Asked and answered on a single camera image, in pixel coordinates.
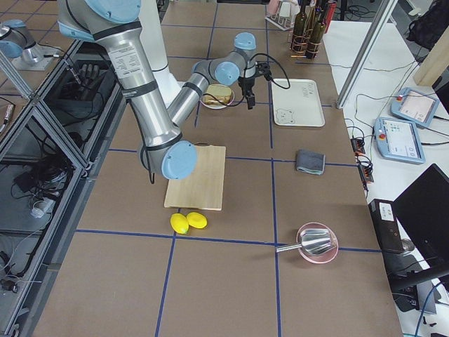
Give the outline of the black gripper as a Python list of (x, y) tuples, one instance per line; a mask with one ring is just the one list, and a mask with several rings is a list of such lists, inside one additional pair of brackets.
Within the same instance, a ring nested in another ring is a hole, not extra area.
[(241, 92), (245, 93), (245, 98), (247, 102), (247, 107), (249, 110), (253, 109), (255, 106), (255, 94), (252, 89), (255, 85), (255, 69), (256, 66), (252, 66), (243, 71), (243, 76), (238, 78), (238, 85), (241, 88)]

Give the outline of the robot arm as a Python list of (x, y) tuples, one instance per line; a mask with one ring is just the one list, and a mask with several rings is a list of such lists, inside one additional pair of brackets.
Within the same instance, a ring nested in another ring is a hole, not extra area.
[(167, 179), (184, 179), (196, 166), (196, 148), (180, 127), (208, 86), (230, 86), (255, 72), (256, 40), (243, 32), (229, 55), (196, 63), (179, 86), (168, 70), (155, 1), (59, 1), (58, 24), (66, 37), (106, 50), (138, 121), (142, 163)]
[(54, 58), (52, 50), (38, 44), (19, 19), (1, 22), (1, 52), (17, 70), (24, 71), (44, 71)]

